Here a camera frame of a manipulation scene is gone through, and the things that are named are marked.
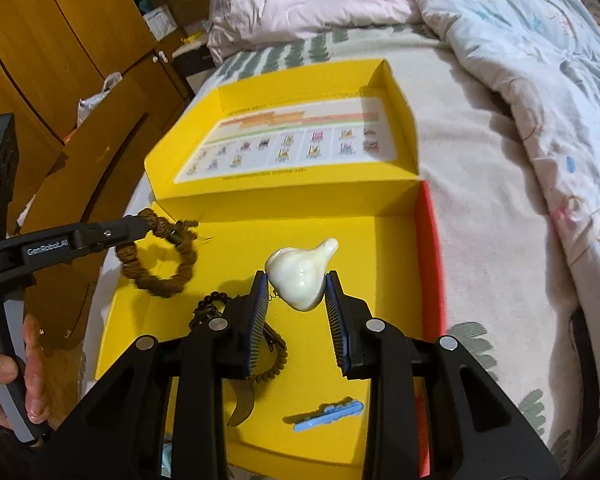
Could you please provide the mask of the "left hand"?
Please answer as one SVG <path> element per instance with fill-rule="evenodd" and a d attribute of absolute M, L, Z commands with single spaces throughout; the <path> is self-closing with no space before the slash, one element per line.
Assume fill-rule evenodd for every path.
<path fill-rule="evenodd" d="M 38 337 L 40 324 L 38 320 L 28 313 L 23 321 L 23 341 L 26 350 L 26 367 L 23 378 L 26 384 L 26 412 L 32 424 L 41 425 L 46 422 L 50 414 L 50 402 L 46 392 L 46 371 L 43 363 L 43 353 Z M 8 385 L 18 376 L 18 366 L 9 356 L 0 353 L 0 385 Z M 12 428 L 7 415 L 0 404 L 0 426 Z"/>

